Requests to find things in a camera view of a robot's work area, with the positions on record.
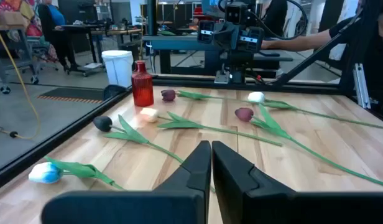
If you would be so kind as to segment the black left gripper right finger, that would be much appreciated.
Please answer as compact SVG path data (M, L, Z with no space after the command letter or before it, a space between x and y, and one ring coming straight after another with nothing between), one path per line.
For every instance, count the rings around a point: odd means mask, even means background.
M212 150L224 223L383 223L383 192L297 192L220 141Z

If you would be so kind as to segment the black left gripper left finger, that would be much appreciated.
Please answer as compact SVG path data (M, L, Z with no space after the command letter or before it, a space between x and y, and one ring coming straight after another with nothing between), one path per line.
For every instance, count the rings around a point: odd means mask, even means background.
M151 191L72 191L51 199L42 223L207 223L211 145L201 141L175 172Z

